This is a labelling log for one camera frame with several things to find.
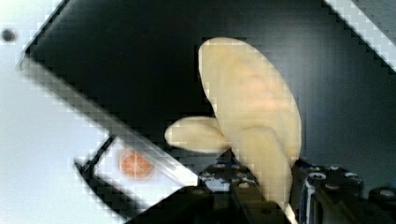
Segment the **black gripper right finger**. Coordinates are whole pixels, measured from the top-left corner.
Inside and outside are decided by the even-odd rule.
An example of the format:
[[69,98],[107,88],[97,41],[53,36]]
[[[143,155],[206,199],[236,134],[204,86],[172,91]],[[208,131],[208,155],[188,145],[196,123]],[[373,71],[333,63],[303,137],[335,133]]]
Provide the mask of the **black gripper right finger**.
[[363,196],[362,178],[337,165],[298,160],[292,167],[290,204],[299,224],[395,224],[395,189]]

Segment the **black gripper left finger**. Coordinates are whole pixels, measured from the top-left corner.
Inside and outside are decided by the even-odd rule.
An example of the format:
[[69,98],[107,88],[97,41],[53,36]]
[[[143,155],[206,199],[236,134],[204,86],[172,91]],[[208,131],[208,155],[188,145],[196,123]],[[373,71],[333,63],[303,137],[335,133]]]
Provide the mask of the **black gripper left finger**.
[[198,184],[208,188],[213,197],[210,215],[260,215],[265,206],[256,178],[231,150],[198,175]]

